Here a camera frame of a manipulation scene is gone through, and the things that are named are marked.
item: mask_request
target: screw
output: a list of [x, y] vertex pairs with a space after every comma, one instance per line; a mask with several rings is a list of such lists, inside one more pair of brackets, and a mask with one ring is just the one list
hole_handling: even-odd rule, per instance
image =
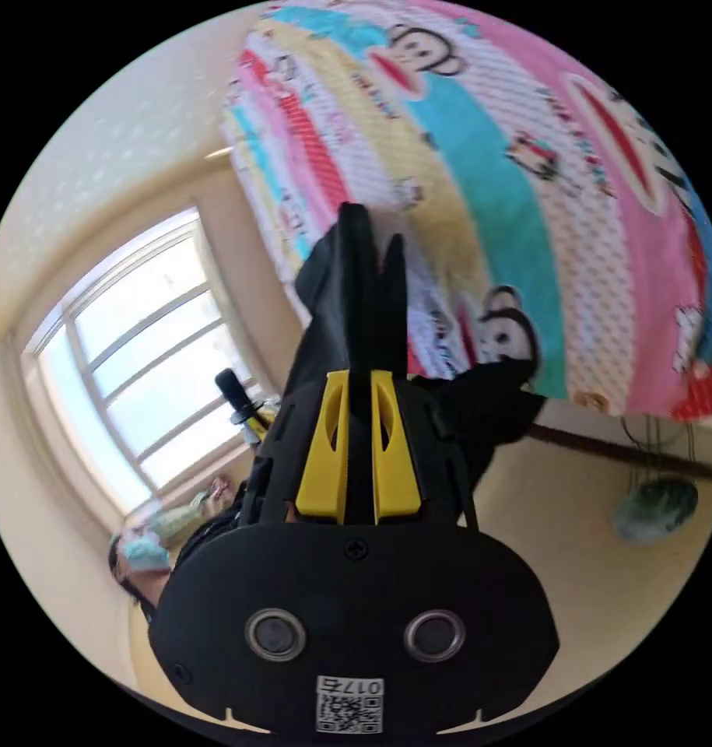
[[174, 678], [182, 683], [183, 685], [188, 685], [190, 681], [192, 680], [192, 675], [188, 672], [187, 668], [182, 664], [175, 664], [172, 667], [172, 674], [174, 675]]
[[345, 543], [345, 557], [348, 560], [363, 560], [369, 554], [369, 546], [362, 539], [349, 539]]

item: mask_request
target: window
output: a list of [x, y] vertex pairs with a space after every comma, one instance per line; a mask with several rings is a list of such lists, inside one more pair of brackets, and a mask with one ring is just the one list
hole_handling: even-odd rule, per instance
[[215, 375], [261, 388], [208, 284], [196, 210], [114, 253], [35, 351], [60, 423], [94, 478], [128, 514], [241, 443]]

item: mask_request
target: yellow plastic part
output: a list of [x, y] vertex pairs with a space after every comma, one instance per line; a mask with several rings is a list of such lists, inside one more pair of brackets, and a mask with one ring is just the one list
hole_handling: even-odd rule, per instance
[[265, 436], [268, 435], [267, 429], [260, 423], [257, 418], [249, 418], [249, 420], [246, 421], [247, 425], [250, 427], [252, 433], [260, 440], [264, 441]]
[[[386, 448], [382, 444], [382, 426], [387, 434]], [[377, 524], [382, 518], [417, 514], [420, 491], [389, 371], [371, 372], [371, 428]]]
[[[303, 516], [331, 518], [338, 524], [345, 518], [348, 416], [348, 371], [331, 371], [296, 496], [296, 509]], [[338, 435], [333, 448], [335, 429]]]

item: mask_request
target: green bag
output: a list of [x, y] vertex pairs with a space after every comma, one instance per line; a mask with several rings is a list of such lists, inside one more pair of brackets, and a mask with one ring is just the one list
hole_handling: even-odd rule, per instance
[[697, 505], [698, 489], [692, 482], [660, 477], [631, 491], [617, 511], [615, 529], [629, 542], [655, 542], [685, 524]]

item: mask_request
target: brown wooden rail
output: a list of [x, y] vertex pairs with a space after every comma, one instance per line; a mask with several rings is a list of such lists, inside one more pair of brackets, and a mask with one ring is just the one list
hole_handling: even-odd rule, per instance
[[[537, 423], [530, 428], [527, 435], [537, 441], [545, 441], [547, 444], [555, 444], [556, 446], [581, 451], [585, 454], [594, 454], [595, 456], [620, 461], [628, 465], [651, 466], [653, 468], [656, 464], [654, 455], [647, 452], [621, 446], [620, 444], [611, 444], [608, 441], [600, 441], [597, 438], [579, 436], [576, 433], [568, 433], [568, 431], [558, 430], [557, 428], [540, 426]], [[688, 459], [673, 457], [669, 454], [662, 454], [659, 457], [658, 464], [660, 470], [664, 472], [684, 475], [685, 477], [712, 480], [712, 465], [707, 465], [703, 462], [693, 462]]]

